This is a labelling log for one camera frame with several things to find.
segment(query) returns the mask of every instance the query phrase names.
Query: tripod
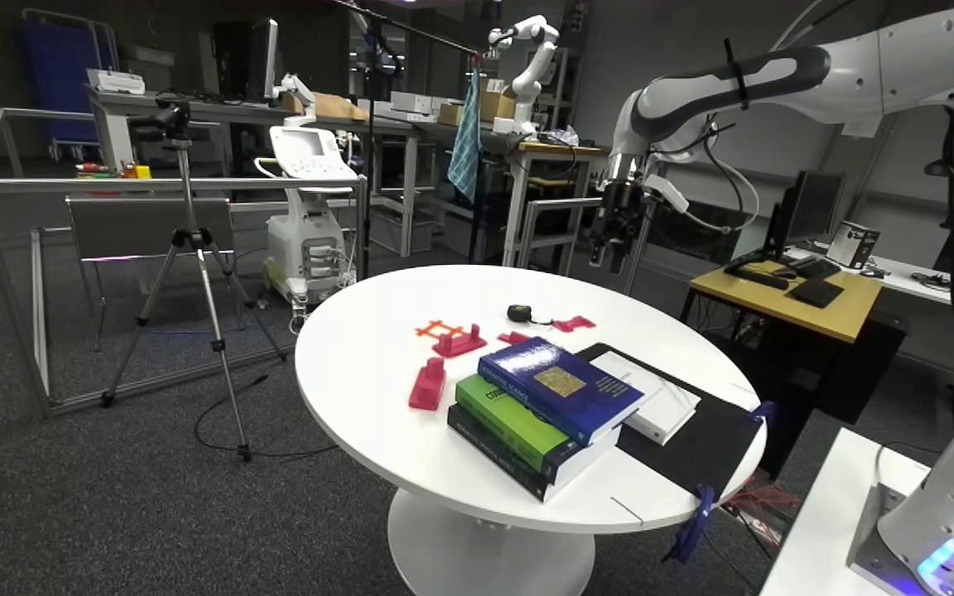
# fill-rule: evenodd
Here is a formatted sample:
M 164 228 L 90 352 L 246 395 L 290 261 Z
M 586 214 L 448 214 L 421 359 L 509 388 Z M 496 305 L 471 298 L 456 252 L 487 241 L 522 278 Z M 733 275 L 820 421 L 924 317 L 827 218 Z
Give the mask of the tripod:
M 224 278 L 232 282 L 232 289 L 238 292 L 246 312 L 257 309 L 253 294 L 246 292 L 246 286 L 238 282 L 238 275 L 225 265 L 215 239 L 209 228 L 200 227 L 196 206 L 191 206 L 191 179 L 190 179 L 190 145 L 191 138 L 186 137 L 190 128 L 190 102 L 186 100 L 161 100 L 161 107 L 165 107 L 165 113 L 157 116 L 157 126 L 164 128 L 165 145 L 175 154 L 178 163 L 178 179 L 184 179 L 184 195 L 186 195 L 186 228 L 175 228 L 171 239 L 171 252 L 165 261 L 154 282 L 154 292 L 135 317 L 135 333 L 123 352 L 123 361 L 113 373 L 113 385 L 103 391 L 103 409 L 113 409 L 113 402 L 119 399 L 118 388 L 123 380 L 125 366 L 133 361 L 143 328 L 150 325 L 154 305 L 161 302 L 164 282 L 171 278 L 175 255 L 178 252 L 191 252 L 200 260 L 200 278 L 201 278 L 201 292 L 206 292 L 206 305 L 209 305 L 209 325 L 214 325 L 214 352 L 219 353 L 219 369 L 224 369 L 224 380 L 225 380 L 225 395 L 237 414 L 237 429 L 238 429 L 238 456 L 249 464 L 253 452 L 249 452 L 249 435 L 241 424 L 241 412 L 238 412 L 238 395 L 237 395 L 237 378 L 232 378 L 232 366 L 225 359 L 225 337 L 224 337 L 224 325 L 219 325 L 219 309 L 215 309 L 215 292 L 214 292 L 214 275 L 209 275 L 209 260 L 219 265 Z M 284 361 L 284 352 L 278 348 L 278 341 L 273 337 L 273 333 L 265 328 L 262 317 L 257 317 L 262 334 L 268 337 L 268 344 L 275 348 L 275 353 Z

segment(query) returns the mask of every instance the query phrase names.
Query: gray floor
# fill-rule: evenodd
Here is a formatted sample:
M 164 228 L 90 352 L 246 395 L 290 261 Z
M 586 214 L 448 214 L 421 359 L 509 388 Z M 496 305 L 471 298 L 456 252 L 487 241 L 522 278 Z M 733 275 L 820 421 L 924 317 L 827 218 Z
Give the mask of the gray floor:
M 15 278 L 23 289 L 23 231 L 46 214 L 45 203 L 0 206 Z M 57 378 L 63 388 L 98 385 L 118 366 L 113 337 L 125 316 L 111 317 L 105 341 L 90 341 L 90 316 L 76 289 L 55 289 L 61 320 Z M 682 289 L 643 275 L 638 294 L 678 312 Z M 147 366 L 206 359 L 206 337 L 186 320 L 186 289 L 171 298 L 171 325 L 150 333 Z M 262 312 L 281 337 L 284 309 Z M 237 462 L 219 378 L 46 416 L 26 395 L 23 361 L 15 353 L 0 305 L 0 594 L 409 594 L 384 544 L 391 488 L 352 464 L 312 424 L 292 369 L 238 370 L 241 409 L 258 456 Z M 876 441 L 933 462 L 951 438 L 942 378 L 896 366 L 876 395 L 865 431 Z M 790 495 L 805 495 L 839 424 L 816 416 L 783 475 Z M 660 562 L 673 533 L 599 537 L 599 560 L 586 594 L 759 594 L 773 560 L 729 516 L 717 516 L 689 566 Z

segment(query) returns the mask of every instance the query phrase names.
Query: stack of books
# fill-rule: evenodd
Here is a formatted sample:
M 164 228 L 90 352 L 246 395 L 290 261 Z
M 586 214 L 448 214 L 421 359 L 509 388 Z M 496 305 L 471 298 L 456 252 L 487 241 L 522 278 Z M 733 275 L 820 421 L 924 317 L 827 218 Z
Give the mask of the stack of books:
M 448 424 L 538 500 L 549 500 L 617 446 L 643 391 L 529 337 L 484 353 L 454 402 Z

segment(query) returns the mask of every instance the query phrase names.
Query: white machine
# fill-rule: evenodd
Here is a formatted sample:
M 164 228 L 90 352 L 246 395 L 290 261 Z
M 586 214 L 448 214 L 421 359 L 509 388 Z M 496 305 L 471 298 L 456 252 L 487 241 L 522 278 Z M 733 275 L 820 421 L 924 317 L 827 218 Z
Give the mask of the white machine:
M 613 182 L 591 228 L 597 255 L 629 252 L 654 200 L 689 208 L 662 167 L 708 134 L 708 113 L 745 102 L 778 102 L 820 123 L 843 123 L 847 137 L 873 137 L 889 113 L 954 110 L 954 11 L 638 89 L 620 110 Z M 884 551 L 884 589 L 954 596 L 954 444 L 915 496 L 876 519 L 879 531 L 865 544 Z
M 301 123 L 273 126 L 273 145 L 281 174 L 296 179 L 284 189 L 290 212 L 268 218 L 268 282 L 292 305 L 292 328 L 300 328 L 316 305 L 355 282 L 348 235 L 333 212 L 334 195 L 352 195 L 358 179 L 330 128 L 304 128 Z
M 492 48 L 494 57 L 509 51 L 518 40 L 538 40 L 538 36 L 545 36 L 545 40 L 540 40 L 529 65 L 522 75 L 509 81 L 509 94 L 518 100 L 515 128 L 509 134 L 523 134 L 523 137 L 538 134 L 534 102 L 538 102 L 538 97 L 545 89 L 545 81 L 546 81 L 549 65 L 555 65 L 557 29 L 546 25 L 546 16 L 538 14 L 538 16 L 526 16 L 526 21 L 515 25 L 515 27 L 508 27 L 508 29 L 496 27 L 496 29 L 487 32 L 487 48 Z

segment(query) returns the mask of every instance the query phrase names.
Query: green book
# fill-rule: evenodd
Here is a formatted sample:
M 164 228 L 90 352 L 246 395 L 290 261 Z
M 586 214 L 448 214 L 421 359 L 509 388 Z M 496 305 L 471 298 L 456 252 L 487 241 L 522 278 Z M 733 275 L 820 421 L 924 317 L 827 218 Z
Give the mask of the green book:
M 454 402 L 549 484 L 557 468 L 583 446 L 480 373 L 464 378 L 454 388 Z

